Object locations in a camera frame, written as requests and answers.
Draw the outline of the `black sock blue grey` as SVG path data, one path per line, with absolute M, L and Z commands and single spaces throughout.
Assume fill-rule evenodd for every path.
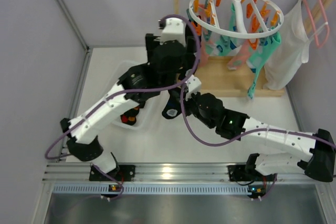
M 163 111 L 162 116 L 167 120 L 172 120 L 182 113 L 180 102 L 177 98 L 170 96 Z

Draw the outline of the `pink sock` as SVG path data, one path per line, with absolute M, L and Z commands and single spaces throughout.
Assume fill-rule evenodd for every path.
M 239 52 L 227 64 L 229 70 L 237 70 L 242 67 L 250 57 L 249 40 L 245 40 Z
M 209 54 L 206 52 L 206 41 L 205 38 L 203 36 L 203 28 L 202 26 L 197 23 L 194 22 L 195 28 L 196 28 L 196 33 L 199 37 L 199 41 L 200 41 L 200 50 L 201 50 L 201 56 L 200 56 L 200 61 L 199 61 L 199 67 L 203 67 L 207 64 L 208 62 L 208 58 L 209 58 Z

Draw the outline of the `white round clip hanger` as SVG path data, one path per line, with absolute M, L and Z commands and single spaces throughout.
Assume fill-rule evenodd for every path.
M 275 34 L 284 22 L 281 9 L 270 0 L 229 0 L 234 8 L 235 30 L 221 28 L 216 8 L 222 0 L 190 0 L 188 15 L 202 28 L 239 39 L 260 39 Z

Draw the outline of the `mint green sock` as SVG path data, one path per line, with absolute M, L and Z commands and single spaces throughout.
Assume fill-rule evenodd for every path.
M 230 8 L 229 31 L 237 31 L 234 5 Z M 206 42 L 205 51 L 210 56 L 233 56 L 237 49 L 237 38 L 220 35 L 216 42 Z
M 254 73 L 254 79 L 247 91 L 247 96 L 250 99 L 254 98 L 257 80 L 261 69 L 268 61 L 270 56 L 274 53 L 274 51 L 279 47 L 281 44 L 281 34 L 276 32 L 271 36 L 261 38 L 259 40 L 258 48 L 256 51 L 250 56 L 248 59 L 248 65 L 251 71 Z

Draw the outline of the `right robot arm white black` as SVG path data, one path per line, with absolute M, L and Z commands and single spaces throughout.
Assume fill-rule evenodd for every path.
M 275 127 L 225 108 L 222 101 L 210 93 L 181 91 L 180 104 L 183 119 L 191 114 L 226 140 L 217 144 L 199 140 L 204 145 L 220 147 L 249 141 L 277 150 L 276 154 L 262 151 L 250 154 L 245 164 L 245 171 L 250 175 L 304 174 L 327 183 L 334 179 L 335 144 L 326 130 L 309 133 Z

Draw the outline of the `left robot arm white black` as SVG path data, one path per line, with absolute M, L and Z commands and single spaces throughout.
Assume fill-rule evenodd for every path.
M 100 173 L 114 177 L 120 170 L 115 156 L 105 151 L 98 134 L 117 117 L 141 103 L 181 87 L 193 76 L 200 58 L 198 35 L 177 36 L 164 40 L 162 36 L 146 35 L 146 63 L 129 68 L 110 91 L 88 111 L 73 119 L 60 121 L 68 137 L 69 153 L 82 162 L 90 162 Z

